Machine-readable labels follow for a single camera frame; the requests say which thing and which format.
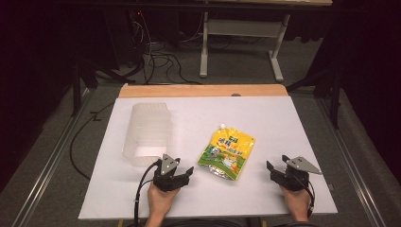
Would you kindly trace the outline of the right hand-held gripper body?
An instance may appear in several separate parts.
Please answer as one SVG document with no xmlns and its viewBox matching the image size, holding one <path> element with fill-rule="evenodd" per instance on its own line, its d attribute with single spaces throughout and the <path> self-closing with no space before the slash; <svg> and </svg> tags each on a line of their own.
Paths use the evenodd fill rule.
<svg viewBox="0 0 401 227">
<path fill-rule="evenodd" d="M 302 156 L 292 158 L 285 164 L 287 165 L 285 172 L 279 171 L 279 174 L 273 176 L 273 180 L 290 191 L 306 189 L 310 173 L 322 174 L 316 166 Z"/>
</svg>

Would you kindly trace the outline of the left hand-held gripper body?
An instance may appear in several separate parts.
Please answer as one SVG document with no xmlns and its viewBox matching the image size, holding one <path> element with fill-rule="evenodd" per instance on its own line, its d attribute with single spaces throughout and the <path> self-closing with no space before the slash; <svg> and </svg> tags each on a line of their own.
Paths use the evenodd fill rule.
<svg viewBox="0 0 401 227">
<path fill-rule="evenodd" d="M 174 159 L 166 153 L 157 161 L 157 169 L 154 171 L 153 184 L 160 190 L 167 192 L 181 188 L 189 184 L 189 178 L 184 174 L 175 176 L 177 170 Z"/>
</svg>

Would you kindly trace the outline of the person's left hand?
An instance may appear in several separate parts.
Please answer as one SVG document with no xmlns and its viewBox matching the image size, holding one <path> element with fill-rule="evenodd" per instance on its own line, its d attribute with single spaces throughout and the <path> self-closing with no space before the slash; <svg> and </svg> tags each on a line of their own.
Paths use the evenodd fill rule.
<svg viewBox="0 0 401 227">
<path fill-rule="evenodd" d="M 162 218 L 164 219 L 170 211 L 175 197 L 180 192 L 179 189 L 164 192 L 160 190 L 153 183 L 148 188 L 148 218 Z"/>
</svg>

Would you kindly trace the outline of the person's right hand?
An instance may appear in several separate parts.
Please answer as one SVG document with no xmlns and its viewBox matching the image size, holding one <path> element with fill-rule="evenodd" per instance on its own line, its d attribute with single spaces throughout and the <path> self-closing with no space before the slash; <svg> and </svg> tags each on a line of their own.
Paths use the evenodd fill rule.
<svg viewBox="0 0 401 227">
<path fill-rule="evenodd" d="M 290 191 L 283 186 L 281 190 L 285 197 L 285 203 L 294 221 L 308 221 L 308 207 L 310 203 L 310 196 L 308 192 L 303 189 L 299 191 Z"/>
</svg>

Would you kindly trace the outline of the clear plastic container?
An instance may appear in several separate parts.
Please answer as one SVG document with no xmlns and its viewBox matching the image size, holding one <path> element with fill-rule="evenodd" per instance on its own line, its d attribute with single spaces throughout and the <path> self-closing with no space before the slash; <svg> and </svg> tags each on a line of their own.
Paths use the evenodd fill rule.
<svg viewBox="0 0 401 227">
<path fill-rule="evenodd" d="M 132 106 L 122 155 L 132 166 L 149 166 L 167 152 L 171 113 L 164 102 Z"/>
</svg>

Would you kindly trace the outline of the yellow green spout pouch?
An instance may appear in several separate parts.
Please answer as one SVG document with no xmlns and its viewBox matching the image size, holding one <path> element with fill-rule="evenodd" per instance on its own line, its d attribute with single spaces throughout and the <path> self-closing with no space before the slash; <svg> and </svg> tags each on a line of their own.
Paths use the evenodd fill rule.
<svg viewBox="0 0 401 227">
<path fill-rule="evenodd" d="M 220 178 L 236 181 L 254 143 L 255 139 L 249 134 L 221 124 L 202 152 L 198 165 Z"/>
</svg>

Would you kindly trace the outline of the white table cover sheet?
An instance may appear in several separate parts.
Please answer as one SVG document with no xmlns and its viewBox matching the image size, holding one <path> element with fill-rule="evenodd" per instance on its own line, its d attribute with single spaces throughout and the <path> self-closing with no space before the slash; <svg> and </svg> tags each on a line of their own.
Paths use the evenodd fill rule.
<svg viewBox="0 0 401 227">
<path fill-rule="evenodd" d="M 135 98 L 119 98 L 99 150 L 79 216 L 121 219 L 148 216 L 147 194 L 137 186 L 146 170 L 132 166 L 122 149 Z M 317 161 L 304 127 L 288 96 L 166 97 L 172 130 L 169 154 L 180 158 L 179 172 L 193 168 L 190 182 L 177 195 L 173 218 L 270 216 L 287 211 L 279 186 L 270 180 L 267 163 L 285 168 L 281 157 Z M 213 133 L 225 125 L 252 136 L 255 144 L 237 180 L 223 180 L 202 169 L 198 160 Z"/>
</svg>

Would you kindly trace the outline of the black metal stand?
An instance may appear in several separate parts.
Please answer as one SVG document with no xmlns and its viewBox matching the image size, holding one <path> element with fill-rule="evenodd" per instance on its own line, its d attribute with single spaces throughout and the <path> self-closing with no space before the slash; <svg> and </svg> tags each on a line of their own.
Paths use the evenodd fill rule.
<svg viewBox="0 0 401 227">
<path fill-rule="evenodd" d="M 83 59 L 75 59 L 72 63 L 73 116 L 76 116 L 81 108 L 81 83 L 88 89 L 96 89 L 98 85 L 91 64 Z"/>
<path fill-rule="evenodd" d="M 329 66 L 318 73 L 307 76 L 286 87 L 290 93 L 300 87 L 315 83 L 313 91 L 314 97 L 325 98 L 330 97 L 329 119 L 335 129 L 339 127 L 338 111 L 340 106 L 340 82 L 341 70 L 337 65 Z"/>
</svg>

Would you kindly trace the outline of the metal floor rail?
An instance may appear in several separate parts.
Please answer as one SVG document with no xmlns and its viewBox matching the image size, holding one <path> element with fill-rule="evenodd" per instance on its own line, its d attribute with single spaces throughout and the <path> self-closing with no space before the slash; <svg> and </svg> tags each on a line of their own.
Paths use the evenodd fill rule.
<svg viewBox="0 0 401 227">
<path fill-rule="evenodd" d="M 86 88 L 79 97 L 81 98 L 81 106 L 78 111 L 74 113 L 68 120 L 56 146 L 52 149 L 41 174 L 37 178 L 35 184 L 29 192 L 29 195 L 20 209 L 18 215 L 13 221 L 11 227 L 27 227 L 39 201 L 41 200 L 44 191 L 46 190 L 49 182 L 51 181 L 53 174 L 61 160 L 63 150 L 71 137 L 74 127 L 77 125 L 79 117 L 82 114 L 82 109 L 87 105 L 89 100 L 93 96 L 93 91 Z"/>
<path fill-rule="evenodd" d="M 326 103 L 323 99 L 318 98 L 316 100 L 318 107 L 323 112 L 323 118 L 325 119 L 326 124 L 329 129 L 332 131 L 336 143 L 340 149 L 340 157 L 345 164 L 345 169 L 347 174 L 352 182 L 354 189 L 356 190 L 357 197 L 364 209 L 365 214 L 372 227 L 387 227 L 383 222 L 383 218 L 381 217 L 380 212 L 377 210 L 377 206 L 372 197 L 372 193 L 368 188 L 367 184 L 363 180 L 357 165 L 354 159 L 351 156 L 351 153 L 348 147 L 345 144 L 345 141 L 340 133 L 339 129 L 334 127 L 329 115 L 329 109 L 326 106 Z"/>
</svg>

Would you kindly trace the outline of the white metal desk frame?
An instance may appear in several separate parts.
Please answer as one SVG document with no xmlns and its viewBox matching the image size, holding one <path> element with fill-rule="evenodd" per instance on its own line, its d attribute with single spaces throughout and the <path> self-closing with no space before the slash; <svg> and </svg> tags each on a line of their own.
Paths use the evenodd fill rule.
<svg viewBox="0 0 401 227">
<path fill-rule="evenodd" d="M 288 28 L 289 14 L 285 14 L 278 22 L 256 22 L 240 20 L 210 19 L 207 12 L 203 13 L 202 49 L 200 53 L 200 77 L 208 75 L 208 36 L 226 35 L 256 38 L 275 38 L 275 47 L 268 51 L 270 65 L 277 82 L 283 82 L 284 77 L 278 61 L 278 54 Z"/>
</svg>

